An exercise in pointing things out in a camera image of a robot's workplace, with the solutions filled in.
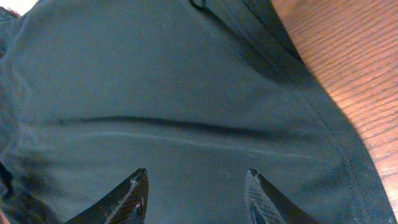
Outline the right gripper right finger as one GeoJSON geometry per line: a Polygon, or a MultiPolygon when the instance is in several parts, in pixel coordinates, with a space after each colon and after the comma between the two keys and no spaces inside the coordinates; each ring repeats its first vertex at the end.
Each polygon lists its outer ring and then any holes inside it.
{"type": "Polygon", "coordinates": [[[255,169],[246,173],[244,201],[249,224],[317,224],[255,169]]]}

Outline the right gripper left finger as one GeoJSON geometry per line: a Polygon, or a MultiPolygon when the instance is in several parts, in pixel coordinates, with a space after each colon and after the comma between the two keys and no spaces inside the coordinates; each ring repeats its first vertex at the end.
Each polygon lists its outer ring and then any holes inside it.
{"type": "Polygon", "coordinates": [[[144,224],[148,194],[147,171],[140,168],[65,224],[144,224]]]}

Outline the black polo shirt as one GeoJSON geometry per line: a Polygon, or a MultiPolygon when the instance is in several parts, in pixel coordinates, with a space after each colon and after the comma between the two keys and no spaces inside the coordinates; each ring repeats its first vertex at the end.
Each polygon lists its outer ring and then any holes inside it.
{"type": "Polygon", "coordinates": [[[1,10],[1,211],[63,223],[134,171],[146,223],[247,223],[254,169],[320,223],[395,223],[364,143],[269,1],[1,10]]]}

